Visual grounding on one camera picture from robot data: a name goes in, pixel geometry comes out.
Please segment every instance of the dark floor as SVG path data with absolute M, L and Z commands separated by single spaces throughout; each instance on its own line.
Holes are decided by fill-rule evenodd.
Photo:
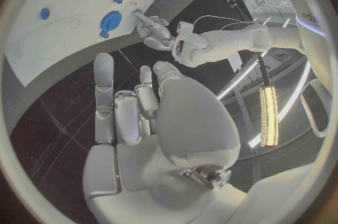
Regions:
M 175 35 L 179 21 L 193 22 L 202 15 L 237 19 L 223 0 L 195 0 L 169 25 Z M 207 17 L 195 26 L 196 33 L 217 30 L 231 21 Z M 242 29 L 243 25 L 231 29 Z M 241 52 L 243 63 L 251 57 Z M 156 51 L 142 43 L 112 53 L 115 60 L 114 90 L 133 90 L 139 84 L 142 65 L 152 67 L 158 60 L 169 61 L 180 71 L 218 93 L 234 76 L 227 60 L 187 68 L 172 59 L 171 53 Z M 11 141 L 23 168 L 41 193 L 76 223 L 96 223 L 87 209 L 82 192 L 82 171 L 86 156 L 95 144 L 95 95 L 93 63 L 67 76 L 45 92 L 24 114 Z M 5 182 L 0 195 L 0 222 L 36 223 Z

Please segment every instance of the white robotic arm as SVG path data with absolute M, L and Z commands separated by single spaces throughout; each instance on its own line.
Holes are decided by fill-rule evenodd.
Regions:
M 199 35 L 193 33 L 193 24 L 181 21 L 175 39 L 162 24 L 154 21 L 160 20 L 158 17 L 150 19 L 138 12 L 135 15 L 139 19 L 137 31 L 148 47 L 171 51 L 176 61 L 191 68 L 227 59 L 241 50 L 264 52 L 270 47 L 280 47 L 304 52 L 297 28 L 252 24 L 243 30 L 216 30 Z

